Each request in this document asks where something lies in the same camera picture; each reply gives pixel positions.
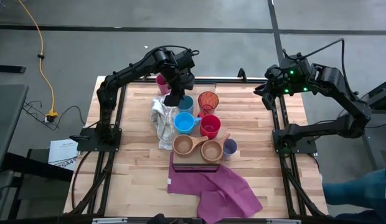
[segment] purple cup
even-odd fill
[[[230,160],[232,156],[237,151],[237,142],[233,139],[226,139],[224,142],[224,153],[222,154],[222,159],[225,161]]]
[[[162,95],[168,94],[171,91],[168,88],[165,78],[161,74],[156,77],[156,83]]]

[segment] wooden bowl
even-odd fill
[[[230,133],[225,133],[221,138],[206,141],[201,146],[203,160],[209,163],[218,163],[224,152],[224,142],[229,136]]]
[[[172,148],[178,156],[189,157],[193,153],[194,148],[206,140],[208,140],[207,136],[195,138],[183,134],[174,139]]]

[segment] handle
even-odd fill
[[[202,136],[199,138],[194,138],[193,147],[195,147],[196,145],[198,145],[202,142],[205,142],[206,140],[208,140],[208,136]]]
[[[230,133],[227,132],[227,133],[225,133],[221,138],[217,139],[216,141],[217,141],[219,144],[222,145],[222,143],[224,143],[224,141],[225,141],[227,138],[229,138],[229,136],[230,136]]]
[[[194,118],[194,126],[197,126],[201,121],[201,118]]]

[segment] white paper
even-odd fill
[[[71,139],[51,141],[49,164],[74,170],[77,161],[77,146],[78,143]]]

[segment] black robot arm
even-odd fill
[[[268,110],[274,108],[278,96],[293,96],[294,93],[307,91],[314,95],[320,93],[335,99],[347,114],[326,123],[307,126],[288,124],[285,130],[277,131],[277,145],[295,147],[302,138],[331,134],[344,138],[362,136],[371,117],[370,107],[351,91],[340,70],[316,63],[310,66],[307,57],[300,53],[285,55],[279,67],[273,65],[266,71],[267,83],[257,87],[254,93],[262,96],[262,102]]]
[[[179,54],[174,54],[166,47],[179,47],[184,50]],[[106,76],[105,81],[100,84],[99,89],[96,91],[100,104],[100,119],[94,131],[95,136],[92,136],[91,133],[87,136],[71,136],[70,138],[76,141],[96,141],[96,144],[93,145],[95,145],[95,150],[98,151],[100,151],[100,147],[96,147],[97,144],[113,144],[114,140],[118,139],[116,135],[120,135],[120,130],[113,130],[110,124],[111,114],[116,107],[118,89],[136,79],[146,77],[150,73],[160,73],[171,89],[170,94],[164,100],[164,104],[177,106],[179,100],[185,95],[184,90],[193,89],[194,75],[191,73],[191,68],[194,67],[194,62],[192,57],[198,53],[197,50],[180,46],[156,47],[139,62],[131,63],[121,71]]]

